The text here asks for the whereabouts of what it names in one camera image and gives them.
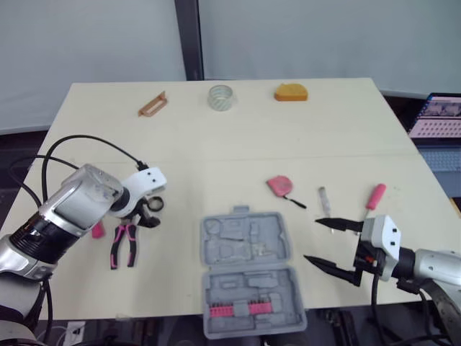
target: pink tape measure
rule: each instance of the pink tape measure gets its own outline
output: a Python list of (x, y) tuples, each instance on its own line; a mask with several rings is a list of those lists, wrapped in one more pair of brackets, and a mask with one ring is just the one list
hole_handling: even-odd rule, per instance
[(298, 202), (297, 200), (292, 200), (291, 198), (287, 197), (287, 195), (293, 190), (293, 183), (290, 179), (288, 179), (288, 177), (284, 175), (277, 175), (276, 177), (267, 180), (266, 183), (269, 185), (270, 189), (277, 197), (284, 198), (285, 200), (290, 200), (298, 207), (301, 207), (303, 209), (308, 208), (304, 204)]

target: pink object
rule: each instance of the pink object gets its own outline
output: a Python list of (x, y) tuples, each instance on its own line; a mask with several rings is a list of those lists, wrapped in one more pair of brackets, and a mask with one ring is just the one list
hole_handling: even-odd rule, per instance
[(375, 187), (365, 208), (370, 210), (376, 209), (377, 204), (380, 202), (382, 195), (384, 195), (385, 191), (386, 185), (384, 184), (379, 184), (377, 187)]
[(210, 308), (211, 317), (230, 317), (233, 316), (233, 306), (216, 306)]
[(250, 314), (270, 314), (272, 312), (272, 304), (269, 303), (255, 303), (250, 304)]
[(293, 183), (283, 175), (277, 175), (267, 180), (267, 184), (277, 197), (283, 197), (293, 190)]
[(104, 225), (101, 221), (94, 225), (93, 229), (91, 230), (91, 236), (94, 239), (102, 238), (105, 234), (106, 231), (104, 230)]

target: black pole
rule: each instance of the black pole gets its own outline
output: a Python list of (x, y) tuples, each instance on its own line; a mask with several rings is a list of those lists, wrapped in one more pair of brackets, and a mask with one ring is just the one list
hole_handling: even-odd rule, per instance
[(174, 6), (187, 80), (203, 81), (199, 0), (174, 0)]

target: gray tool case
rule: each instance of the gray tool case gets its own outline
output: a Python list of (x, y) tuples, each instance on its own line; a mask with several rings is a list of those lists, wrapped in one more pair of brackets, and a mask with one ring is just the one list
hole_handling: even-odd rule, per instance
[(204, 218), (203, 329), (209, 339), (299, 332), (307, 327), (290, 242), (279, 213)]

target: copper bracket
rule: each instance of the copper bracket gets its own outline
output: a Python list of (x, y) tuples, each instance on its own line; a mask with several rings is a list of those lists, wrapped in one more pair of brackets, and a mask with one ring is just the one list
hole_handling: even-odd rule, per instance
[(160, 93), (155, 99), (138, 111), (138, 116), (151, 117), (159, 110), (166, 106), (168, 100), (165, 97), (165, 92)]

